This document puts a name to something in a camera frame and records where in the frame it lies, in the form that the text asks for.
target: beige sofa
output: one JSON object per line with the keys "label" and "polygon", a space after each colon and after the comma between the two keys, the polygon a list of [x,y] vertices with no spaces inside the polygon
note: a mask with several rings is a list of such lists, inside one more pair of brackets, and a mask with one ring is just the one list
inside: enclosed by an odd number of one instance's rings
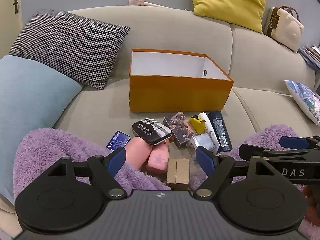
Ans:
{"label": "beige sofa", "polygon": [[[299,109],[284,83],[294,80],[313,88],[316,74],[297,53],[254,31],[198,17],[192,12],[148,6],[112,6],[72,11],[85,17],[131,27],[106,88],[85,87],[55,127],[102,146],[115,131],[133,135],[131,125],[167,113],[129,111],[131,49],[169,49],[207,54],[234,80],[222,111],[233,146],[272,124],[286,124],[300,136],[320,135],[320,127]],[[170,155],[189,158],[172,143]],[[198,167],[191,162],[191,172]],[[0,211],[0,228],[11,236],[21,230],[14,213]]]}

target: purple fluffy blanket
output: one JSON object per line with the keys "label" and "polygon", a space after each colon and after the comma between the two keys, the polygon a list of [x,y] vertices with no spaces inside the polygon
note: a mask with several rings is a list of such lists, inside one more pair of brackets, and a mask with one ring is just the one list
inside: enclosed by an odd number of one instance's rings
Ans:
{"label": "purple fluffy blanket", "polygon": [[[281,136],[297,136],[296,132],[285,125],[272,125],[260,131],[243,143],[260,147],[284,150],[279,145]],[[226,153],[240,160],[238,147]],[[73,161],[86,161],[94,155],[108,155],[108,151],[95,143],[80,139],[69,132],[42,128],[28,133],[20,143],[14,159],[13,194],[14,198],[43,171],[63,156],[69,156]],[[196,189],[206,178],[204,172],[190,179],[190,188]],[[88,183],[87,178],[77,178]],[[128,195],[133,189],[170,190],[168,186],[154,177],[146,176],[129,164],[120,169],[115,176],[118,183]],[[299,231],[311,239],[320,239],[320,230],[303,220]]]}

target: circular pad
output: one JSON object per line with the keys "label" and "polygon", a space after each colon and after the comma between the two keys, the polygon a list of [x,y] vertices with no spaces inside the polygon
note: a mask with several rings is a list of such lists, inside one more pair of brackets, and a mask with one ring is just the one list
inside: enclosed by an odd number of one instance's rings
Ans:
{"label": "circular pad", "polygon": [[19,222],[31,231],[72,231],[91,222],[103,206],[100,192],[77,180],[49,177],[34,185],[25,188],[15,202]]}
{"label": "circular pad", "polygon": [[218,203],[230,222],[261,233],[292,230],[300,224],[307,210],[306,200],[299,190],[273,176],[234,183],[221,192]]}

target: pink bottle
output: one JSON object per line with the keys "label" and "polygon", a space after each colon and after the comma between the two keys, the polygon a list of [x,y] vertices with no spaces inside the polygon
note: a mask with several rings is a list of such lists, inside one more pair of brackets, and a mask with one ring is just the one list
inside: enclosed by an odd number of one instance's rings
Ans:
{"label": "pink bottle", "polygon": [[147,164],[148,171],[158,174],[166,172],[169,161],[168,146],[169,140],[167,139],[153,147]]}
{"label": "pink bottle", "polygon": [[140,137],[133,137],[124,147],[126,152],[125,162],[130,163],[136,169],[140,169],[148,159],[152,146]]}

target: stack of magazines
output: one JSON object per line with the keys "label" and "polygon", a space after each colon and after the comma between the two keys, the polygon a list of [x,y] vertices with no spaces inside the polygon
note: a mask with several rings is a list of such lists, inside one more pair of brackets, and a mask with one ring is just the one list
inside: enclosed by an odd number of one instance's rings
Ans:
{"label": "stack of magazines", "polygon": [[320,71],[320,49],[317,46],[299,48],[298,53],[311,68]]}

